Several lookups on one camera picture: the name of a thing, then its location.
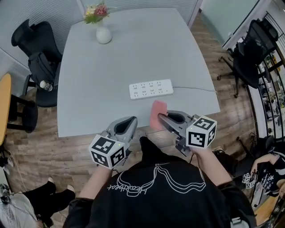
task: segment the hand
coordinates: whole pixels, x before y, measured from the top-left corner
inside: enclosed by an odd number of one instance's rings
[[[256,173],[256,172],[257,172],[257,162],[254,162],[251,167],[250,174],[252,175],[253,173]]]

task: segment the office chair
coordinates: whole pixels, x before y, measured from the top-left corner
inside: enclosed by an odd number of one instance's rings
[[[28,75],[25,80],[23,94],[26,95],[29,86],[36,87],[36,104],[39,107],[57,106],[57,86],[62,54],[60,54],[57,49],[53,30],[49,22],[43,21],[29,26],[29,19],[27,19],[15,30],[12,35],[11,43],[14,47],[18,46],[28,57],[40,52],[46,56],[55,72],[55,77],[52,82],[53,90],[48,92],[40,88],[39,84],[30,81],[30,79],[37,81],[31,74]]]
[[[219,58],[219,61],[224,60],[232,72],[220,74],[217,80],[219,81],[223,76],[234,75],[236,79],[235,98],[239,95],[239,78],[246,85],[257,89],[259,78],[264,76],[264,73],[259,73],[258,65],[276,49],[277,40],[278,33],[276,29],[266,19],[263,21],[252,20],[244,41],[237,43],[232,53],[233,65],[224,57]],[[265,66],[265,76],[268,82],[270,82],[267,66]]]

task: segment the power strip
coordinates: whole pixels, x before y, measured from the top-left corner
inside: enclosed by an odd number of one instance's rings
[[[129,85],[132,100],[173,94],[170,79],[146,81]]]

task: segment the person's leg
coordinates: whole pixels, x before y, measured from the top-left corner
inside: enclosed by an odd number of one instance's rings
[[[54,213],[66,209],[73,199],[75,199],[75,193],[69,189],[48,196],[41,207],[41,218],[48,219]]]
[[[55,184],[48,181],[43,186],[40,186],[34,190],[24,192],[23,194],[28,198],[31,205],[34,208],[35,214],[41,213],[41,208],[43,207],[43,199],[46,199],[49,195],[56,192]]]
[[[254,158],[250,155],[247,155],[244,159],[238,161],[224,152],[214,154],[226,171],[233,177],[239,177],[250,172],[254,162]]]

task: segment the white vase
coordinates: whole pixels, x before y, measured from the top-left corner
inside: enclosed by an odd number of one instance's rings
[[[103,20],[97,23],[96,38],[100,44],[107,44],[112,39],[111,31],[104,26]]]

